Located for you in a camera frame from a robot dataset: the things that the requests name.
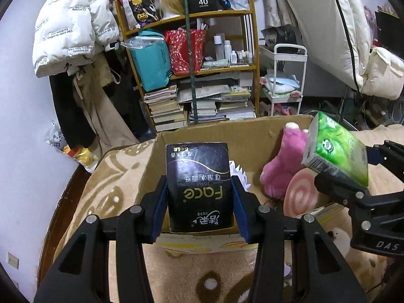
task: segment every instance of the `red patterned bag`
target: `red patterned bag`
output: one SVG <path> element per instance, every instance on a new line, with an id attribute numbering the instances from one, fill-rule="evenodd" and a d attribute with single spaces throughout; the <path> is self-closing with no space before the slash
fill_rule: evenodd
<path id="1" fill-rule="evenodd" d="M 187 31 L 183 29 L 166 31 L 165 37 L 168 44 L 172 71 L 175 75 L 189 75 Z M 203 64 L 205 37 L 206 30 L 191 29 L 191 49 L 194 72 L 198 72 Z"/>

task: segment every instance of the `white spiky object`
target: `white spiky object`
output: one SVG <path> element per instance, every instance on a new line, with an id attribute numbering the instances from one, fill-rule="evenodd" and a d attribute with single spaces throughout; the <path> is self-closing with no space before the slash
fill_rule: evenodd
<path id="1" fill-rule="evenodd" d="M 244 190 L 247 191 L 247 189 L 251 186 L 251 184 L 247 184 L 247 176 L 246 173 L 243 172 L 243 168 L 238 165 L 236 167 L 236 163 L 234 161 L 229 161 L 230 164 L 230 175 L 237 175 L 238 178 L 240 179 L 241 184 L 244 187 Z"/>

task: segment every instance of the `green tissue package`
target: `green tissue package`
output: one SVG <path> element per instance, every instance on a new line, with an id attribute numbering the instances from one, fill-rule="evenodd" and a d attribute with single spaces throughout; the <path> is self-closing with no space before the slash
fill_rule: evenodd
<path id="1" fill-rule="evenodd" d="M 369 185 L 366 146 L 332 118 L 319 112 L 309 127 L 302 164 L 320 173 Z"/>

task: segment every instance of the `white rolling cart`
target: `white rolling cart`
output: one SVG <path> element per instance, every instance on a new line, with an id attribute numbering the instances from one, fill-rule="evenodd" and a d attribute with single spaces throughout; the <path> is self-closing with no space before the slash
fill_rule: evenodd
<path id="1" fill-rule="evenodd" d="M 292 48 L 298 48 L 302 49 L 304 51 L 304 54 L 281 54 L 277 53 L 277 50 L 281 47 L 292 47 Z M 273 63 L 273 86 L 272 86 L 272 91 L 269 91 L 268 93 L 265 93 L 267 98 L 271 101 L 271 116 L 273 116 L 273 108 L 276 103 L 298 103 L 298 108 L 297 108 L 297 114 L 300 113 L 300 105 L 302 103 L 303 99 L 303 89 L 304 89 L 304 81 L 306 77 L 306 64 L 307 64 L 307 49 L 306 47 L 302 45 L 297 45 L 297 44 L 289 44 L 289 43 L 279 43 L 276 44 L 273 52 L 270 51 L 267 47 L 260 45 L 259 47 L 259 56 L 260 56 L 260 63 L 261 64 L 267 64 L 265 60 L 271 59 L 274 61 Z M 301 97 L 300 98 L 292 98 L 292 97 L 278 97 L 276 96 L 276 68 L 277 68 L 277 61 L 296 61 L 296 62 L 303 62 L 303 77 L 302 77 L 302 82 L 300 86 L 300 92 Z"/>

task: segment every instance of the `tissue package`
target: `tissue package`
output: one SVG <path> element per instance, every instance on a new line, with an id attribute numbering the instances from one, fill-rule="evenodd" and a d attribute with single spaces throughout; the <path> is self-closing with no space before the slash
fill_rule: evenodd
<path id="1" fill-rule="evenodd" d="M 168 144 L 166 160 L 171 232 L 232 227 L 233 191 L 227 144 Z"/>
<path id="2" fill-rule="evenodd" d="M 319 112 L 309 127 L 302 164 L 320 173 L 369 185 L 366 146 L 342 125 Z"/>

